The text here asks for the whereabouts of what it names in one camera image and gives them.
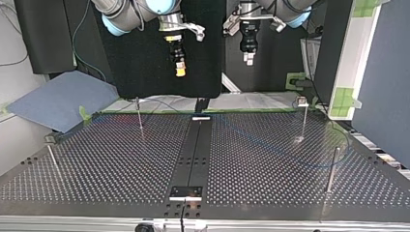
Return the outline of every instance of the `metal post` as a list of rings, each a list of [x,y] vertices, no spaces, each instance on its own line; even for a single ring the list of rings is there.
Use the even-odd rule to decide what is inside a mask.
[[[308,117],[308,105],[305,106],[305,116],[304,116],[304,126],[302,128],[302,137],[305,137],[305,125],[307,124],[307,117]]]
[[[333,158],[332,158],[332,166],[331,166],[331,171],[330,171],[330,173],[329,173],[328,184],[327,184],[327,186],[326,186],[326,192],[327,192],[327,193],[331,193],[331,192],[332,192],[332,185],[333,185],[333,181],[334,181],[334,179],[335,179],[335,173],[336,173],[335,163],[336,163],[336,160],[337,160],[339,154],[340,154],[340,148],[339,148],[339,147],[336,147],[336,148],[335,148],[334,155],[333,155]]]
[[[142,130],[142,120],[141,120],[141,107],[139,106],[139,97],[135,98],[135,108],[136,111],[138,112],[138,120],[139,120],[139,128]]]
[[[54,157],[54,152],[52,151],[51,145],[47,145],[47,149],[51,155],[52,162],[54,163],[54,165],[57,165],[57,160]]]

